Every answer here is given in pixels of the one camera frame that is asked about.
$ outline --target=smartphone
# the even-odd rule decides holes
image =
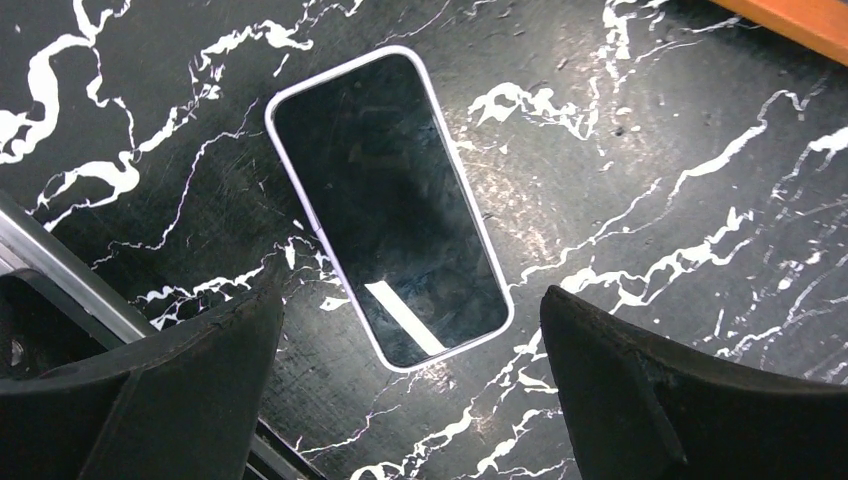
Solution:
[[[380,360],[507,329],[512,298],[421,59],[384,47],[277,93],[268,133]]]

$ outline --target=wooden edge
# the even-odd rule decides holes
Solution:
[[[841,0],[713,0],[848,66],[848,4]]]

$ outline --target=phone case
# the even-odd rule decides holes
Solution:
[[[456,175],[456,178],[459,181],[460,189],[462,190],[466,205],[468,206],[468,209],[471,213],[471,218],[474,222],[474,226],[477,229],[477,234],[480,236],[483,248],[486,253],[486,257],[489,260],[489,265],[492,268],[492,272],[495,275],[498,287],[500,288],[500,291],[503,294],[504,302],[507,306],[506,321],[499,329],[481,337],[478,337],[472,341],[466,342],[457,347],[451,348],[437,356],[431,357],[426,361],[413,365],[411,367],[399,367],[397,365],[393,365],[389,363],[389,361],[386,359],[386,356],[383,354],[382,348],[380,347],[380,344],[377,342],[377,339],[371,330],[371,326],[368,323],[368,320],[362,310],[362,307],[359,304],[358,299],[354,294],[351,293],[353,292],[353,288],[351,288],[350,283],[347,280],[347,276],[344,273],[344,270],[342,269],[341,265],[339,265],[339,261],[336,258],[336,255],[333,253],[333,247],[332,245],[330,245],[327,236],[324,234],[324,231],[321,228],[321,221],[315,215],[315,211],[312,208],[312,204],[309,201],[309,197],[307,197],[306,192],[297,177],[297,174],[294,170],[294,166],[292,165],[291,160],[286,154],[286,149],[280,141],[280,137],[277,134],[276,128],[274,126],[274,112],[276,111],[277,106],[284,102],[287,98],[293,97],[300,92],[318,86],[334,78],[340,77],[350,71],[356,70],[357,68],[360,68],[368,63],[374,62],[389,55],[402,55],[406,57],[412,62],[412,64],[415,66],[415,70],[418,72],[418,76],[424,86],[424,90],[427,92],[431,111],[433,113],[436,127],[439,130],[439,135],[442,139],[442,143],[448,153],[448,158],[450,159],[454,174]],[[297,85],[286,88],[285,90],[282,90],[276,95],[274,95],[267,108],[265,109],[265,126],[268,130],[268,135],[271,137],[271,141],[274,144],[274,148],[276,148],[277,153],[279,154],[280,159],[283,163],[283,166],[285,167],[286,172],[288,173],[289,179],[294,185],[298,198],[300,198],[300,202],[301,204],[303,204],[303,208],[306,211],[307,217],[309,218],[309,223],[312,226],[312,229],[315,231],[315,234],[318,237],[319,241],[321,242],[321,245],[324,248],[324,252],[327,254],[328,257],[330,257],[330,261],[332,262],[336,275],[338,275],[339,280],[341,280],[342,286],[344,287],[348,298],[350,298],[351,304],[353,305],[353,308],[356,311],[360,322],[362,322],[363,327],[365,327],[365,332],[368,335],[368,339],[371,341],[371,344],[374,346],[374,349],[376,350],[380,361],[386,366],[386,368],[400,373],[412,372],[445,360],[460,352],[474,348],[486,341],[495,338],[496,336],[500,335],[509,328],[509,326],[512,324],[513,317],[515,316],[515,304],[512,300],[512,296],[509,293],[509,288],[507,287],[506,280],[503,276],[503,271],[501,270],[500,263],[498,263],[494,248],[492,247],[492,242],[489,239],[489,234],[486,231],[485,225],[483,224],[483,218],[480,215],[480,209],[477,207],[477,202],[474,200],[474,196],[471,193],[471,187],[469,186],[468,179],[465,176],[465,169],[459,161],[459,153],[456,150],[454,142],[450,139],[447,123],[445,122],[444,115],[442,114],[442,110],[439,107],[439,103],[436,100],[436,94],[433,91],[433,85],[430,82],[430,77],[424,67],[424,62],[415,52],[403,46],[382,47],[371,53],[343,63],[342,65],[332,68],[324,73],[309,78],[301,83],[298,83]]]

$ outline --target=marble table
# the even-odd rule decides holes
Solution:
[[[848,383],[848,70],[694,0],[0,7],[0,188],[157,327],[286,279],[262,417],[328,478],[580,478],[538,329],[560,284],[753,367]],[[427,64],[517,303],[377,361],[266,134],[385,44]]]

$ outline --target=black marble surface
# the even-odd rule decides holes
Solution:
[[[376,46],[424,59],[516,301],[376,359],[263,132]],[[0,7],[0,188],[157,326],[290,279],[262,416],[329,478],[579,478],[540,344],[561,284],[731,361],[848,382],[848,72],[704,2]]]

